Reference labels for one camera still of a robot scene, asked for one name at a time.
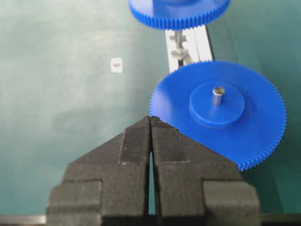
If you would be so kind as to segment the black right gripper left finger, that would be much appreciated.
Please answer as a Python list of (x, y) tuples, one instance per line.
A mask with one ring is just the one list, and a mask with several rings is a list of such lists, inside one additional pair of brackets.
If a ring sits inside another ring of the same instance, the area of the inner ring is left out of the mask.
[(142, 226), (148, 216), (151, 120), (70, 163), (48, 201), (49, 226)]

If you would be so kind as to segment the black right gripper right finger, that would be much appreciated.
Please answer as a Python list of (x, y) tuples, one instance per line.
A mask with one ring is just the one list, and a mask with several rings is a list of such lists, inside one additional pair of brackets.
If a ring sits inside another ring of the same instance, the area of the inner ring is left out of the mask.
[(163, 226), (259, 226), (260, 201), (229, 159), (151, 117), (156, 213)]

